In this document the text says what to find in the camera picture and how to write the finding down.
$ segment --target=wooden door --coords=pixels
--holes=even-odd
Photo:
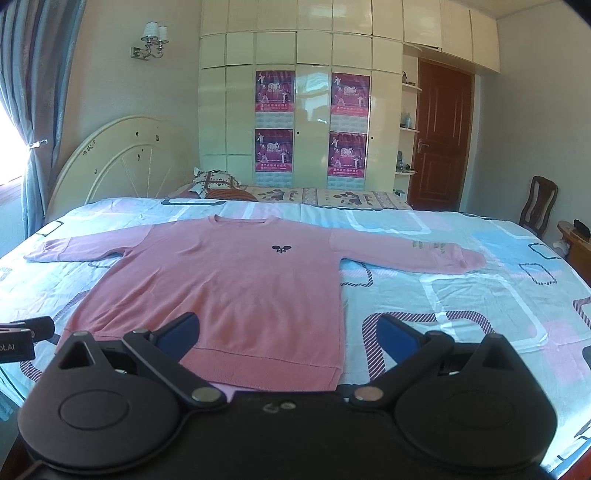
[[[472,124],[474,75],[421,60],[423,89],[409,203],[415,210],[457,210],[464,185]]]

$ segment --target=embroidered logo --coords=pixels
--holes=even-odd
[[[288,250],[291,250],[291,247],[289,245],[286,245],[284,247],[280,247],[279,245],[273,245],[272,249],[275,250],[278,254],[284,254]]]

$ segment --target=blue curtain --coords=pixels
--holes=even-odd
[[[66,92],[86,0],[15,0],[0,14],[0,102],[31,150],[22,182],[26,236],[43,226],[60,165]]]

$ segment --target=bedsheet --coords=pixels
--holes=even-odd
[[[27,262],[40,242],[135,225],[203,218],[281,218],[416,241],[455,242],[482,252],[486,268],[465,275],[415,274],[343,261],[346,359],[340,383],[363,384],[393,367],[375,338],[382,312],[417,330],[439,329],[459,342],[505,335],[536,376],[558,413],[558,432],[543,465],[560,472],[582,455],[591,433],[591,290],[554,252],[511,222],[461,213],[357,210],[286,203],[207,199],[111,199],[75,209],[0,260],[0,323],[50,315],[56,332],[117,257],[94,262]],[[32,362],[2,365],[0,390],[22,404],[51,361],[55,345],[41,342]]]

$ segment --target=patterned pillow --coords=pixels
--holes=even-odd
[[[240,183],[232,177],[227,171],[223,170],[209,170],[203,171],[195,168],[195,179],[193,181],[193,188],[190,192],[195,192],[201,198],[211,190],[216,189],[239,189]]]
[[[212,190],[211,192],[207,193],[205,198],[216,200],[241,200],[243,202],[258,202],[256,197],[252,193],[236,189]]]

